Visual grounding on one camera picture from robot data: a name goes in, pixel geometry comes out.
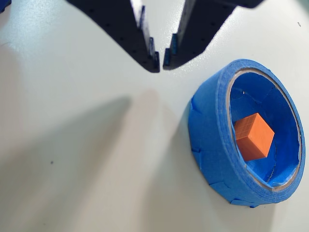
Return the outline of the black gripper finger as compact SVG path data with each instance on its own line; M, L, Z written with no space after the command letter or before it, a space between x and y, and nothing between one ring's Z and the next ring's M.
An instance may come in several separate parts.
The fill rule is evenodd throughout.
M69 3L105 30L145 70L160 72L159 53L149 33L142 1L70 0Z
M186 0L178 31L166 48L163 69L174 70L203 53L237 6L255 8L260 0Z

